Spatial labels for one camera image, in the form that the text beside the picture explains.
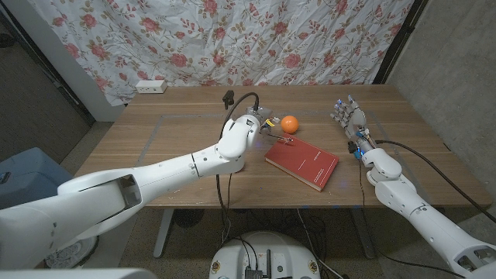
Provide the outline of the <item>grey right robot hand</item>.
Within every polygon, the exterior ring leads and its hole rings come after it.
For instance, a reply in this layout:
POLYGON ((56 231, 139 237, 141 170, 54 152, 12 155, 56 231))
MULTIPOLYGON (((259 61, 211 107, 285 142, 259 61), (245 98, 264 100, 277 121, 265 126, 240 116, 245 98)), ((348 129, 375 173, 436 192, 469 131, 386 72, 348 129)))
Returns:
POLYGON ((339 99, 334 105, 334 109, 335 111, 330 114, 330 117, 343 127, 349 140, 357 141, 367 129, 366 116, 358 103, 349 95, 348 102, 339 99))

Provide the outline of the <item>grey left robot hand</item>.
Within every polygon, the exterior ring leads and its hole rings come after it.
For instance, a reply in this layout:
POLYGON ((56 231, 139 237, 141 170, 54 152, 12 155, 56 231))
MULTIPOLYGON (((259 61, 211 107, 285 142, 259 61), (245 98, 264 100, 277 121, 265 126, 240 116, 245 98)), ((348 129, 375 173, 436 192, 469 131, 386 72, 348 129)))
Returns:
POLYGON ((268 108, 259 107, 257 111, 253 107, 248 107, 246 113, 255 116, 260 121, 260 134, 268 136, 272 129, 281 122, 281 119, 273 115, 273 111, 268 108))

